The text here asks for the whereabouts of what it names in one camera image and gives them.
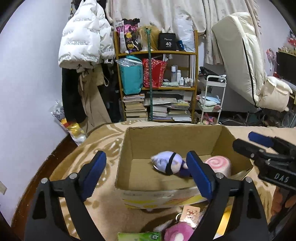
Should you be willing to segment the person's hand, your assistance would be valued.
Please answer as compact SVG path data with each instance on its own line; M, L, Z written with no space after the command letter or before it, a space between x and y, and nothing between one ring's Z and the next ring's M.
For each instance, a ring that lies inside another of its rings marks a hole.
M295 203L296 203L296 196L294 195L286 201L285 208L291 208L295 205ZM274 194L273 194L271 215L274 216L274 215L278 214L282 209L282 205L283 205L283 195L280 192L280 188L276 187Z

